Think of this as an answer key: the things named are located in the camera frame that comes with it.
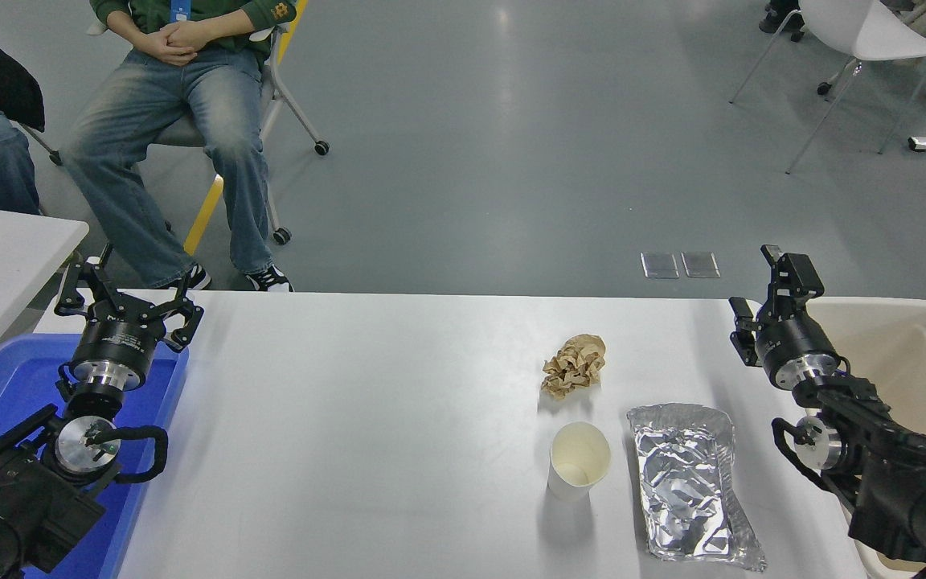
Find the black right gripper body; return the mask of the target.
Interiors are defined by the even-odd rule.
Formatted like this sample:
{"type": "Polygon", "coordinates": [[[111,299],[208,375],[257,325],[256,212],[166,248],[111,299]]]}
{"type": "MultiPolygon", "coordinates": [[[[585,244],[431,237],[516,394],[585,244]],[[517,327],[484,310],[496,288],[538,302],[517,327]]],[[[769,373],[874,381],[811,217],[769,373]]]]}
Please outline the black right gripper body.
{"type": "Polygon", "coordinates": [[[834,370],[834,346],[807,314],[762,325],[756,333],[756,354],[766,372],[778,372],[790,360],[802,358],[824,372],[834,370]]]}

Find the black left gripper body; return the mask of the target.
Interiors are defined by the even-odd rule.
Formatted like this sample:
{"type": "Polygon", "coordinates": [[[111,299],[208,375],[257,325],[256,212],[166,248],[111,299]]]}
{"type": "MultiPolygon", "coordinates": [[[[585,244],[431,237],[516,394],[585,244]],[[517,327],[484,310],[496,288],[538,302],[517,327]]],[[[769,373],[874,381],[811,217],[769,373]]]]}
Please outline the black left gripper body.
{"type": "Polygon", "coordinates": [[[126,322],[89,313],[74,352],[73,376],[87,377],[94,363],[108,362],[126,367],[136,377],[144,377],[164,333],[161,320],[126,322]]]}

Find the seated person's right hand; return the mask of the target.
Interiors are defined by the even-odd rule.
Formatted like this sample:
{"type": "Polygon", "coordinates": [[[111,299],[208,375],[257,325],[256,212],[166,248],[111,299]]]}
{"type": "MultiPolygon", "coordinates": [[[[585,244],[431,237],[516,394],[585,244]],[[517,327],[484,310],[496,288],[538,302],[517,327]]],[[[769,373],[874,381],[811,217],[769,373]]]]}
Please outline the seated person's right hand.
{"type": "Polygon", "coordinates": [[[174,66],[185,66],[190,63],[198,52],[187,45],[177,45],[170,42],[170,37],[176,28],[166,27],[154,33],[142,33],[135,30],[129,38],[129,43],[144,54],[153,56],[158,61],[174,66]]]}

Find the seated person's left hand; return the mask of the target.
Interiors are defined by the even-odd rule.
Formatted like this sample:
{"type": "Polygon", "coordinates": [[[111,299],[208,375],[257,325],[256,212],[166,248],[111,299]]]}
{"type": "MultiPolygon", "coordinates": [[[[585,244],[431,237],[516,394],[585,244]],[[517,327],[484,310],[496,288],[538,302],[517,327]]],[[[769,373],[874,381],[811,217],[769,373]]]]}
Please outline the seated person's left hand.
{"type": "Polygon", "coordinates": [[[211,33],[211,26],[204,21],[168,23],[161,31],[164,33],[168,47],[190,49],[190,51],[202,49],[214,38],[211,33]]]}

